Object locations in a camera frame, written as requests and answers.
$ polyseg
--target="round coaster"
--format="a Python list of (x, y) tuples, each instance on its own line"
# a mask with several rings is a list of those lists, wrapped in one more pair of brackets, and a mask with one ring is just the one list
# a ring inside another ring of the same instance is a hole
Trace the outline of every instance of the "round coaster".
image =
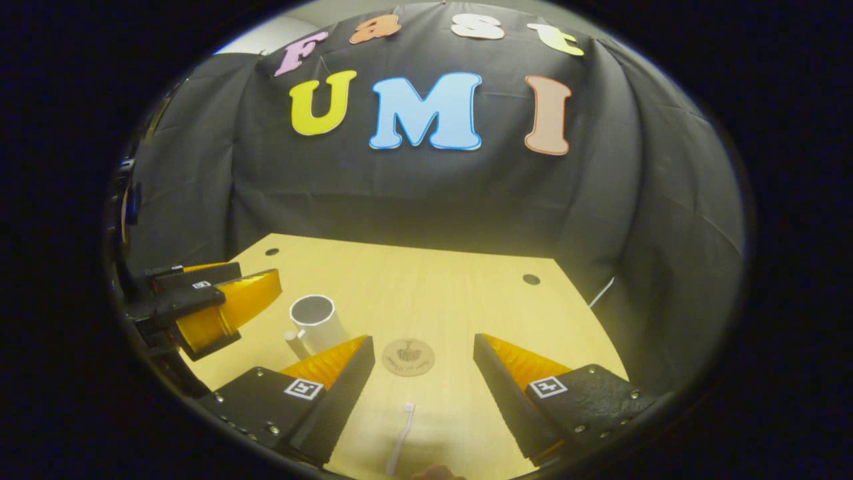
[(401, 338), (388, 343), (382, 352), (382, 365), (400, 377), (416, 377), (427, 373), (435, 363), (432, 348), (414, 338)]

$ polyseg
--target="toothbrush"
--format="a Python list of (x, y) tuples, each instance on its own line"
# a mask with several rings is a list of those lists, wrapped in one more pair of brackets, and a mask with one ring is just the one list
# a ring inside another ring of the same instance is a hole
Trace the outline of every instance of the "toothbrush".
[(394, 475), (394, 472), (397, 469), (397, 460), (400, 458), (400, 450), (403, 449), (403, 440), (406, 439), (406, 435), (409, 434), (409, 430), (412, 430), (412, 415), (415, 414), (415, 404), (407, 403), (403, 405), (403, 410), (409, 413), (409, 419), (406, 420), (405, 428), (400, 430), (400, 435), (397, 436), (397, 443), (394, 445), (391, 457), (388, 458), (388, 463), (385, 464), (385, 474), (388, 477), (392, 477)]

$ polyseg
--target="white cup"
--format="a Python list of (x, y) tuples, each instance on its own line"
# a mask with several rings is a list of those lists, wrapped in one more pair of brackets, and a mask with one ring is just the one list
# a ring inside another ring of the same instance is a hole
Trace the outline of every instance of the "white cup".
[(307, 295), (295, 301), (290, 306), (290, 319), (299, 330), (297, 337), (313, 354), (348, 340), (334, 302), (325, 295)]

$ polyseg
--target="blue letter m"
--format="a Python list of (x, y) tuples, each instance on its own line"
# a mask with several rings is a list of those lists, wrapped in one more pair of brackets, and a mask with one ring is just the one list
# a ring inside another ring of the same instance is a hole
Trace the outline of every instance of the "blue letter m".
[(438, 126), (429, 137), (437, 149), (474, 150), (482, 143), (474, 133), (474, 88), (482, 79), (474, 73), (447, 73), (421, 100), (421, 96), (405, 78), (376, 82), (373, 91), (379, 94), (379, 114), (376, 135), (370, 138), (375, 149), (395, 149), (403, 142), (397, 134), (397, 120), (414, 146), (420, 145), (432, 119)]

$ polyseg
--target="table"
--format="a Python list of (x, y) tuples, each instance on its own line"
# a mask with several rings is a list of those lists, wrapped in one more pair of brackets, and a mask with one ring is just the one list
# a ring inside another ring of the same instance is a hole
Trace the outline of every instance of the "table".
[[(269, 249), (278, 253), (267, 255)], [(628, 379), (601, 324), (552, 259), (413, 249), (270, 234), (233, 261), (244, 275), (278, 268), (283, 292), (241, 327), (242, 339), (189, 367), (218, 389), (253, 366), (281, 370), (298, 359), (283, 339), (294, 330), (290, 305), (301, 296), (332, 298), (351, 337), (372, 335), (376, 364), (325, 468), (354, 478), (386, 478), (385, 464), (416, 404), (397, 477), (431, 464), (468, 480), (535, 470), (503, 423), (473, 357), (487, 333), (570, 368), (597, 363)], [(536, 275), (541, 283), (522, 278)], [(414, 337), (436, 362), (419, 377), (381, 363), (383, 348)]]

